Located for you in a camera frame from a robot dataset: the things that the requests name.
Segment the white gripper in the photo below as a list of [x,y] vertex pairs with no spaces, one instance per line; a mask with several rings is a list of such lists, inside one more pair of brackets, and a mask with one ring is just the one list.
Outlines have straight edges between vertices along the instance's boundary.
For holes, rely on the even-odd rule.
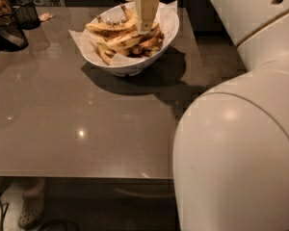
[[147,34],[156,17],[160,0],[135,0],[135,8],[138,17],[137,30],[139,35]]

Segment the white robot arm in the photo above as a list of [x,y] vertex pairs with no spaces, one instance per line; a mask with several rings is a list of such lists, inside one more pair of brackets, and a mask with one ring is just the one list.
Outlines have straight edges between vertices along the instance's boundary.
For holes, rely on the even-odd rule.
[[289,0],[210,0],[246,73],[181,117],[173,181],[181,231],[289,231]]

